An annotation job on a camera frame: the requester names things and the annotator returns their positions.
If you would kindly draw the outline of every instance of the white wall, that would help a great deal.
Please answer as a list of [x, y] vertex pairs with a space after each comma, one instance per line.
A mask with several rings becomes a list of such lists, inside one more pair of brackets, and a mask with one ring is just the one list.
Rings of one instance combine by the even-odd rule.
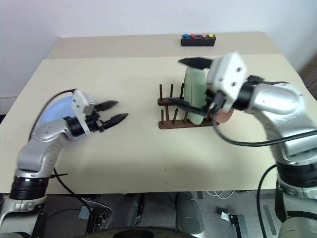
[[266, 32], [300, 70], [317, 52], [317, 1], [1, 0], [0, 113], [58, 36], [237, 31]]

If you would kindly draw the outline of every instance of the white cable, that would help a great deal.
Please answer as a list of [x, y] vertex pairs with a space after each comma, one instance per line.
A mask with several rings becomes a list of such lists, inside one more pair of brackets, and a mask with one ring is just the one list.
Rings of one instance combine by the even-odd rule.
[[219, 194], [217, 194], [217, 191], [213, 191], [216, 195], [213, 195], [212, 193], [206, 191], [206, 193], [208, 193], [210, 196], [213, 196], [213, 197], [217, 197], [219, 195], [222, 195], [223, 194], [223, 191], [221, 191]]
[[85, 198], [81, 198], [83, 199], [85, 202], [90, 202], [90, 203], [94, 203], [94, 204], [97, 204], [99, 206], [102, 206], [102, 207], [105, 207], [105, 208], [108, 208], [110, 211], [113, 211], [113, 209], [105, 204], [102, 204], [102, 203], [99, 203], [99, 202], [93, 202], [93, 201], [89, 201], [89, 200], [86, 200]]
[[233, 194], [233, 192], [234, 192], [234, 190], [232, 190], [228, 196], [226, 196], [226, 197], [220, 197], [220, 195], [222, 195], [223, 191], [222, 191], [220, 194], [217, 194], [216, 191], [214, 191], [214, 193], [215, 193], [216, 195], [213, 195], [213, 194], [209, 193], [208, 191], [206, 191], [206, 193], [208, 193], [209, 195], [214, 196], [214, 197], [218, 197], [218, 198], [220, 198], [221, 200], [226, 200], [226, 199], [228, 199], [229, 197], [231, 197], [231, 195]]

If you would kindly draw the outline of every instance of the floor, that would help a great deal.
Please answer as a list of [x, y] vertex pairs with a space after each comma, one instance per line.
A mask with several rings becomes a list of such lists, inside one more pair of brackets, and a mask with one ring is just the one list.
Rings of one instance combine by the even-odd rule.
[[0, 115], [0, 123], [3, 121], [5, 115]]
[[[147, 193], [145, 194], [144, 214], [139, 226], [161, 226], [175, 228], [175, 194], [176, 193]], [[250, 238], [262, 237], [259, 220], [256, 211], [256, 192], [234, 192], [227, 200], [212, 197], [203, 192], [203, 198], [198, 201], [208, 238], [236, 237], [235, 229], [229, 222], [220, 218], [220, 211], [230, 214], [242, 214], [247, 224]], [[114, 207], [123, 194], [105, 194], [99, 202]], [[262, 216], [268, 238], [276, 238], [281, 222], [274, 211], [274, 191], [263, 190], [261, 198]], [[73, 197], [67, 195], [50, 195], [45, 206], [48, 215], [67, 208], [81, 208], [81, 204]], [[48, 220], [45, 238], [76, 237], [83, 235], [86, 229], [86, 220], [78, 218], [79, 211], [69, 210], [55, 215]]]

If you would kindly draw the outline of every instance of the green plate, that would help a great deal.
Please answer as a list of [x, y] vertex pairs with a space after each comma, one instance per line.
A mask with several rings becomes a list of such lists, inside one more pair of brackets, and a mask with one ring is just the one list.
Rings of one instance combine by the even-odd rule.
[[[184, 79], [184, 100], [191, 106], [201, 108], [206, 104], [206, 76], [201, 69], [187, 67]], [[188, 113], [187, 117], [193, 124], [199, 125], [204, 117]]]

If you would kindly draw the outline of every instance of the robotic arm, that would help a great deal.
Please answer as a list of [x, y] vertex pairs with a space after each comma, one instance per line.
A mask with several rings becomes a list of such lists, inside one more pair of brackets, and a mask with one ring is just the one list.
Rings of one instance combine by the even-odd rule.
[[265, 82], [249, 76], [238, 53], [228, 53], [214, 60], [185, 58], [188, 66], [209, 68], [206, 105], [193, 108], [171, 99], [190, 112], [207, 116], [231, 108], [254, 115], [264, 126], [268, 142], [238, 142], [221, 134], [227, 142], [240, 146], [270, 145], [278, 169], [275, 210], [283, 222], [279, 237], [304, 238], [317, 234], [317, 127], [307, 116], [303, 94], [285, 82]]
[[74, 90], [72, 109], [76, 117], [48, 122], [32, 131], [29, 142], [18, 154], [12, 189], [0, 213], [0, 233], [22, 231], [36, 236], [36, 223], [44, 220], [40, 210], [59, 152], [79, 135], [102, 132], [124, 120], [128, 114], [118, 114], [107, 121], [99, 119], [98, 111], [107, 110], [116, 103], [107, 101], [96, 105], [88, 94]]

